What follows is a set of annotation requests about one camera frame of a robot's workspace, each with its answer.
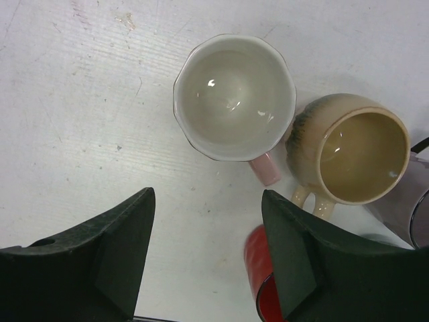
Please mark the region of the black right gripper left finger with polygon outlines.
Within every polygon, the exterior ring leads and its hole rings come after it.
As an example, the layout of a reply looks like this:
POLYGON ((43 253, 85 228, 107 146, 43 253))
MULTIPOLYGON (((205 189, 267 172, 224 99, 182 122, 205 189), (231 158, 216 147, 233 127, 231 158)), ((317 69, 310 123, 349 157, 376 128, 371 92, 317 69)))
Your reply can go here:
POLYGON ((132 321, 156 194, 119 205, 27 247, 1 250, 2 321, 132 321))

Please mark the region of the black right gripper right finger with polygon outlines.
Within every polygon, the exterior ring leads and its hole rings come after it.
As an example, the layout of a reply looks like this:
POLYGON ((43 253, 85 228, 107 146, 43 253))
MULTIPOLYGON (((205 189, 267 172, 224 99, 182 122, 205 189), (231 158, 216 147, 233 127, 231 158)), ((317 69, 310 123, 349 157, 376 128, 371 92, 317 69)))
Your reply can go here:
POLYGON ((261 201, 286 321, 427 321, 428 249, 341 229, 273 190, 261 201))

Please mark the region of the red mug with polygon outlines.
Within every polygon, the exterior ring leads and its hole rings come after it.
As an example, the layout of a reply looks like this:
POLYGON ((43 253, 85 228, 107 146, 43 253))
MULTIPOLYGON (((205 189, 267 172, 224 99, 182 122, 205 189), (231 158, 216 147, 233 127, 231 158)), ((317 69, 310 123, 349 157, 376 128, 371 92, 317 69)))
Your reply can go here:
POLYGON ((243 259, 259 318, 266 322, 284 321, 264 225, 247 236, 243 259))

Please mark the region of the lavender mug with black handle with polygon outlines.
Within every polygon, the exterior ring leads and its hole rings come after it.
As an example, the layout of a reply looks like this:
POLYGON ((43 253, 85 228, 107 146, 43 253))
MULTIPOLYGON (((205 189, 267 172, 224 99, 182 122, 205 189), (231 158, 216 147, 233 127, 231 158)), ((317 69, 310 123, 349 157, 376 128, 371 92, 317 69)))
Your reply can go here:
POLYGON ((377 220, 414 248, 428 246, 428 161, 418 157, 427 148, 427 138, 414 145, 397 185, 365 205, 377 220))

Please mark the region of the cream mug with blue drips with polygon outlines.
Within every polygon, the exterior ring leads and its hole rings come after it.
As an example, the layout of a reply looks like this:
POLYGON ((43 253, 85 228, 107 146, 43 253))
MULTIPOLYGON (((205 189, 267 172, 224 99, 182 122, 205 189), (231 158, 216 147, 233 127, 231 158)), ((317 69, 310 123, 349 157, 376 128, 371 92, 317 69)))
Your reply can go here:
POLYGON ((303 207, 314 195, 313 215, 328 219, 337 204, 365 205, 391 191, 408 166, 410 137, 383 105, 337 93, 297 114, 286 151, 298 183, 291 201, 303 207))

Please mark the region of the pink mug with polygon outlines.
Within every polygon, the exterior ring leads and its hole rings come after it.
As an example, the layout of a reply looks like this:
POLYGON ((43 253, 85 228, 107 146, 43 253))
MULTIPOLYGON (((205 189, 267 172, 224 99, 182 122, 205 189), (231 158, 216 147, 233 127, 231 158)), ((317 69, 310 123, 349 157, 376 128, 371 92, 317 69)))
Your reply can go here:
POLYGON ((188 55, 173 112, 190 145, 221 162, 246 162, 264 186, 281 175, 270 151, 292 124, 296 86, 284 57, 255 36, 221 34, 188 55))

